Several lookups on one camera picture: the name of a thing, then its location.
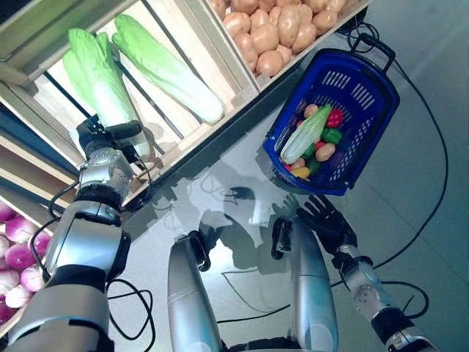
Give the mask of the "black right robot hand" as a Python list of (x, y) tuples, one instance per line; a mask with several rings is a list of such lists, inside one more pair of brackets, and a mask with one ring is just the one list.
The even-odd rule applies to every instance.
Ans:
[(335, 255), (345, 245), (358, 247), (357, 236), (349, 222), (323, 194), (309, 196), (296, 214), (317, 235), (328, 254)]

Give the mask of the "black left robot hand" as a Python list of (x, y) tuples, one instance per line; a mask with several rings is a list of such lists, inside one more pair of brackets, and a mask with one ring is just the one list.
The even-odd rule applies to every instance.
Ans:
[(106, 127), (94, 115), (79, 124), (76, 131), (87, 161), (103, 148), (120, 150), (130, 164), (143, 161), (149, 152), (143, 126), (136, 120)]

